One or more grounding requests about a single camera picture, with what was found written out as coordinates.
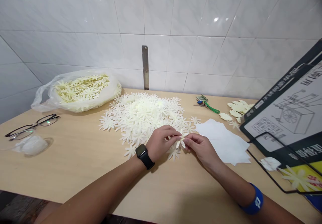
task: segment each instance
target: small plastic bag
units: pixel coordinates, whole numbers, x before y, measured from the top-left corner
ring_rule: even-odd
[[[67,103],[64,102],[56,92],[55,85],[58,84],[58,81],[69,82],[82,76],[101,74],[108,75],[109,84],[101,90],[97,98]],[[38,112],[47,112],[57,108],[62,108],[75,113],[85,112],[93,108],[98,108],[108,101],[119,96],[121,94],[121,88],[122,86],[119,81],[110,73],[108,69],[88,69],[60,74],[54,77],[51,82],[38,88],[34,102],[31,104],[31,108]],[[49,99],[43,104],[40,104],[42,101],[43,92],[46,89],[48,89]]]

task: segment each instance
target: pile of paper flowers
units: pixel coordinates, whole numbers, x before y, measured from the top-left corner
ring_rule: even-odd
[[[186,136],[192,132],[195,126],[191,124],[200,123],[197,118],[192,118],[192,121],[187,121],[183,117],[183,108],[179,104],[180,99],[174,98],[159,98],[158,95],[147,93],[131,93],[124,94],[115,99],[110,104],[105,115],[100,121],[100,129],[115,131],[121,130],[123,141],[129,147],[124,156],[130,158],[135,155],[135,149],[148,141],[151,134],[156,128],[164,125],[170,125],[179,131],[182,136]],[[169,158],[178,157],[180,153],[179,145],[184,148],[184,142],[175,143],[169,150]]]
[[[69,82],[59,81],[55,88],[64,102],[71,103],[97,98],[108,83],[109,77],[105,74],[90,75]]]

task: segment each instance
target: fingers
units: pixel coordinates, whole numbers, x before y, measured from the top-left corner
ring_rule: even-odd
[[[167,141],[165,144],[168,148],[170,148],[172,145],[174,145],[175,142],[179,141],[181,137],[179,136],[173,136],[169,141]]]
[[[194,142],[192,139],[190,139],[190,138],[185,138],[184,140],[184,143],[186,144],[186,145],[188,145],[191,149],[193,149],[194,151],[196,151],[197,150],[197,148],[199,147],[199,144],[197,144],[196,142]]]
[[[185,138],[189,138],[192,141],[196,142],[197,144],[200,144],[203,140],[205,140],[204,136],[201,136],[200,134],[197,134],[197,133],[190,133]]]
[[[162,137],[168,137],[168,136],[172,136],[172,135],[175,135],[175,136],[181,136],[182,134],[178,131],[176,131],[175,129],[169,129],[169,130],[163,130],[161,132],[162,134]]]

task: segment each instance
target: person's hand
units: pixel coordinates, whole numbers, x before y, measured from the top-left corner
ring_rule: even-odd
[[[195,151],[198,159],[208,171],[214,166],[223,164],[207,137],[190,133],[183,141],[186,144],[186,150],[188,152],[191,152],[191,149]]]
[[[148,156],[152,162],[157,161],[164,155],[176,141],[181,139],[181,135],[181,133],[169,125],[155,129],[146,144]]]

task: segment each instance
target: wall tile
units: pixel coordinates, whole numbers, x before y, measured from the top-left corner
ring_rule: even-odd
[[[97,33],[119,34],[114,0],[86,0],[88,3],[95,31]]]
[[[55,76],[72,72],[90,69],[86,66],[54,65],[41,63],[25,63],[26,66],[35,74],[42,84],[47,84]]]
[[[0,98],[41,85],[41,82],[23,63],[0,65]]]
[[[173,0],[143,0],[145,33],[170,35]]]
[[[255,39],[234,75],[281,78],[315,43],[313,40]]]
[[[192,36],[170,36],[167,71],[188,72],[196,39]]]
[[[143,0],[115,0],[121,34],[144,34]]]
[[[252,85],[255,78],[233,76],[223,93],[225,97],[245,98],[250,96],[248,88]]]
[[[167,72],[165,90],[167,92],[183,92],[187,73]]]
[[[98,34],[102,51],[102,67],[125,68],[124,52],[120,34]]]
[[[0,0],[6,30],[95,32],[86,0]]]
[[[321,0],[279,0],[264,27],[261,38],[322,38]]]
[[[188,73],[184,93],[222,96],[231,76]]]
[[[206,0],[174,0],[171,35],[196,36]]]
[[[110,69],[123,88],[144,89],[143,71],[131,69]]]
[[[19,63],[21,59],[0,36],[0,65]]]
[[[124,67],[122,68],[143,69],[142,45],[145,45],[144,35],[121,34],[121,39],[124,50]]]
[[[248,88],[245,98],[260,99],[277,81],[278,79],[256,78]]]
[[[104,60],[103,49],[97,34],[76,33],[78,54],[85,66],[107,67],[109,64]]]
[[[242,0],[227,36],[255,38],[277,1]]]
[[[241,0],[207,0],[199,35],[226,36]]]
[[[149,49],[149,70],[167,71],[170,36],[145,35]]]
[[[75,33],[2,31],[24,62],[85,65]]]
[[[166,77],[167,77],[167,72],[165,71],[149,70],[149,89],[155,90],[155,91],[164,91]]]
[[[216,59],[212,74],[233,75],[238,64],[245,62],[248,52],[254,39],[251,38],[229,38],[226,37]]]
[[[22,31],[1,34],[24,62],[126,68],[120,35]]]
[[[0,108],[5,110],[1,111],[0,124],[29,110],[35,99],[37,89],[38,87],[0,99]]]
[[[188,72],[210,73],[219,54],[224,37],[198,36]]]

